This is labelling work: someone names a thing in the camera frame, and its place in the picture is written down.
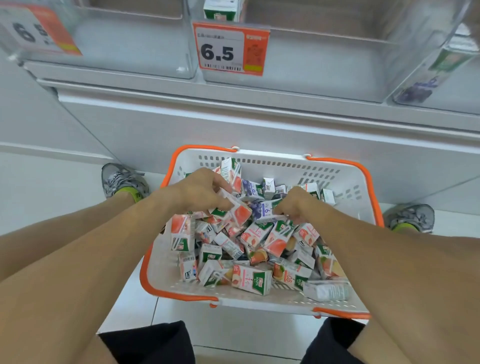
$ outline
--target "price tag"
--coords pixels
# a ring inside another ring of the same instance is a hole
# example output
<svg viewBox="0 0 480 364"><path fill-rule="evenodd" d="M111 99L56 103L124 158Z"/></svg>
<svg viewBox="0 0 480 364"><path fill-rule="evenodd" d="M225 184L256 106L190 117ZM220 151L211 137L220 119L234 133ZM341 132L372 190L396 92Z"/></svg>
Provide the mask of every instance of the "price tag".
<svg viewBox="0 0 480 364"><path fill-rule="evenodd" d="M269 30L193 23L193 31L200 68L263 75Z"/></svg>
<svg viewBox="0 0 480 364"><path fill-rule="evenodd" d="M22 48L54 53L82 53L55 12L38 5L0 4L0 25Z"/></svg>

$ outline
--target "sneaker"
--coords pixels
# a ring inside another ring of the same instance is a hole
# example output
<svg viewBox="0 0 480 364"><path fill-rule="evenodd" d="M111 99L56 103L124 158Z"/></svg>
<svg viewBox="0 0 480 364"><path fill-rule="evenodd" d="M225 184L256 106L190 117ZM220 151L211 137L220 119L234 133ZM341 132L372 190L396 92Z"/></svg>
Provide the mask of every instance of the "sneaker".
<svg viewBox="0 0 480 364"><path fill-rule="evenodd" d="M387 211L385 226L392 230L404 222L411 224L420 232L431 233L435 223L435 211L429 205L398 205Z"/></svg>
<svg viewBox="0 0 480 364"><path fill-rule="evenodd" d="M112 197L116 191L123 187L133 187L145 198L150 189L145 179L145 173L137 173L118 163L107 163L102 167L102 185L105 197Z"/></svg>

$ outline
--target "price number 6.5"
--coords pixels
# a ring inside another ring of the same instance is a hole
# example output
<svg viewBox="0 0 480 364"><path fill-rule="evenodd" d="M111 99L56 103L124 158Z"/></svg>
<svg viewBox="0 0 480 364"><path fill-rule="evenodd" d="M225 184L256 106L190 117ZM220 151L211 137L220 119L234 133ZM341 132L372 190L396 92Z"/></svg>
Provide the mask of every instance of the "price number 6.5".
<svg viewBox="0 0 480 364"><path fill-rule="evenodd" d="M28 30L26 30L23 24L13 23L12 26L15 32L17 32L18 35L21 36L23 39L25 39L27 42L31 42L31 43L36 42L36 39L33 36L33 34L30 33ZM48 36L48 33L45 31L45 29L43 29L43 27L40 24L33 24L33 26L41 36Z"/></svg>
<svg viewBox="0 0 480 364"><path fill-rule="evenodd" d="M232 61L233 60L233 48L232 47L223 47L223 56L215 56L212 51L213 46L211 44L203 44L200 48L200 53L202 57L207 61L215 58L216 61Z"/></svg>

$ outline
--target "white plastic basket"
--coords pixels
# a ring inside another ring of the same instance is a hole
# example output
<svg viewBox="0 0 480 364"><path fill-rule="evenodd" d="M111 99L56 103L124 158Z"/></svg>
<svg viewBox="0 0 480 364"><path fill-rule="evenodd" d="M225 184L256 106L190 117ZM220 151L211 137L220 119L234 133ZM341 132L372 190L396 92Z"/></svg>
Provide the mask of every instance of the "white plastic basket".
<svg viewBox="0 0 480 364"><path fill-rule="evenodd" d="M186 173L201 167L216 167L227 157L236 158L241 163L242 178L247 180L261 181L263 177L269 177L292 185L317 182L320 188L334 191L336 208L363 221L383 226L370 174L362 165L346 160L242 150L237 147L183 146L172 156L162 187L180 181ZM320 303L275 281L267 296L230 286L202 287L197 282L182 282L177 264L178 253L170 251L167 234L158 236L145 254L142 264L140 281L150 294L183 301L209 301L211 307L220 304L292 314L370 318L365 305L353 290L348 301Z"/></svg>

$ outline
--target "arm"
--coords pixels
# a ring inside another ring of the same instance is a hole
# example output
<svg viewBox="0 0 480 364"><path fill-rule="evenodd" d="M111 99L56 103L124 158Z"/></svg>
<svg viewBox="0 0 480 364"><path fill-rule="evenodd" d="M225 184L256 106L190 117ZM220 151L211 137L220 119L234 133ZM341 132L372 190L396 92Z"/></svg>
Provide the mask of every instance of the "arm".
<svg viewBox="0 0 480 364"><path fill-rule="evenodd" d="M73 362L173 214L231 208L216 186L231 192L220 175L198 170L0 283L1 362Z"/></svg>
<svg viewBox="0 0 480 364"><path fill-rule="evenodd" d="M275 213L315 227L372 316L413 363L480 361L478 240L397 234L344 215L301 188Z"/></svg>

